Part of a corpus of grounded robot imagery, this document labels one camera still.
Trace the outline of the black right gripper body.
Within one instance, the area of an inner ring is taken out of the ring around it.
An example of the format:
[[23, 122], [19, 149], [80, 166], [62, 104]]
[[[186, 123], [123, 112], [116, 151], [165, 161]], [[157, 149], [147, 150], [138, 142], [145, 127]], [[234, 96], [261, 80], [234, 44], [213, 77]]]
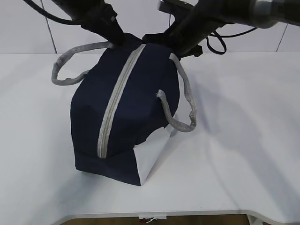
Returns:
[[203, 48], [198, 44], [200, 15], [187, 15], [176, 18], [173, 24], [162, 33], [145, 34], [143, 43], [163, 45], [173, 50], [179, 58], [188, 56], [199, 57]]

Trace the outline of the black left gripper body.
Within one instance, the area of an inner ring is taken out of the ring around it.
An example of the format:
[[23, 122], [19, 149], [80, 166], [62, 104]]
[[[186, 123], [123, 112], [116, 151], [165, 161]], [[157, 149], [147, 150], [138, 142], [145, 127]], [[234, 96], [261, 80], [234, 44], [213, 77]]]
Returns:
[[104, 0], [68, 0], [67, 14], [88, 30], [117, 28], [117, 13]]

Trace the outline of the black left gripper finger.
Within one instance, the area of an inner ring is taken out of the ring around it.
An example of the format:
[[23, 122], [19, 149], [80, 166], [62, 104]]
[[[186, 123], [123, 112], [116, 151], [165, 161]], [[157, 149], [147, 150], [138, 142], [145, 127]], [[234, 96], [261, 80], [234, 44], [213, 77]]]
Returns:
[[112, 22], [97, 21], [92, 25], [92, 30], [114, 45], [122, 45], [125, 41], [125, 34], [117, 20]]

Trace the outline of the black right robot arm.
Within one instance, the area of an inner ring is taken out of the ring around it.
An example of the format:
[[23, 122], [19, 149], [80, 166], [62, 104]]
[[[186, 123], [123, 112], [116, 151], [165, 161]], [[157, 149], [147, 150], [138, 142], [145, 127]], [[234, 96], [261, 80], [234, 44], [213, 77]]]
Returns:
[[203, 50], [199, 43], [209, 36], [225, 46], [216, 30], [227, 24], [248, 25], [254, 30], [268, 29], [278, 22], [300, 24], [298, 0], [199, 0], [195, 5], [162, 0], [158, 9], [173, 15], [174, 22], [165, 32], [146, 34], [142, 40], [169, 47], [180, 58], [200, 56]]

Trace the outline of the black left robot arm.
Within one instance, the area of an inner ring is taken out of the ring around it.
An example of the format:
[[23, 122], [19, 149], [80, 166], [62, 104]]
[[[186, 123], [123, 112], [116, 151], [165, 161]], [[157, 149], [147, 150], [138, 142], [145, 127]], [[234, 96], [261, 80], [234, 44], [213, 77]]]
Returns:
[[83, 29], [102, 36], [114, 45], [124, 43], [125, 34], [111, 4], [103, 0], [54, 0], [53, 3]]

